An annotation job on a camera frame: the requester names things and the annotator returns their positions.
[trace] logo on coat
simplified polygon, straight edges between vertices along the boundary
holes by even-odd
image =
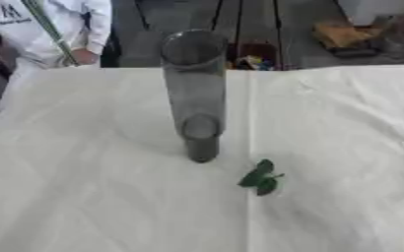
[[[1,11],[3,13],[3,18],[6,21],[1,21],[0,25],[11,25],[31,22],[31,18],[23,18],[23,15],[15,9],[11,4],[2,4]]]

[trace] clear glass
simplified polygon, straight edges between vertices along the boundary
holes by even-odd
[[[225,130],[227,40],[210,31],[173,34],[161,46],[177,133],[197,162],[215,158]]]

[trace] hand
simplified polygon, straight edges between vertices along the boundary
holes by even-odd
[[[87,50],[86,48],[73,50],[72,54],[80,65],[93,65],[100,59],[99,55]]]

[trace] gray floor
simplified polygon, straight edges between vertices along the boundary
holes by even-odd
[[[216,32],[230,41],[236,36],[235,16],[239,0],[224,0]],[[114,26],[121,40],[122,67],[160,66],[158,44],[172,32],[210,29],[218,0],[143,0],[142,10],[150,28],[142,25],[134,0],[113,0]],[[340,60],[325,51],[311,36],[315,22],[344,19],[334,0],[279,0],[283,23],[281,40],[285,69],[335,65],[390,64],[381,57]],[[273,0],[243,0],[239,42],[268,42],[277,45]],[[0,96],[5,82],[0,79]]]

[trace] white cloth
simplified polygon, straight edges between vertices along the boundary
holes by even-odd
[[[229,71],[207,164],[160,70],[33,80],[0,114],[0,252],[404,252],[404,66]],[[287,176],[257,198],[261,158]]]
[[[31,85],[35,84],[33,77],[37,72],[46,70],[45,67],[25,57],[17,58],[16,64],[17,68],[10,77],[6,90],[4,91],[0,100],[0,106],[2,108],[7,105],[8,100],[13,98],[13,95],[18,93],[20,90],[28,89]],[[101,62],[98,61],[93,65],[82,65],[79,67],[71,66],[70,68],[76,70],[85,70],[98,69],[100,66]]]

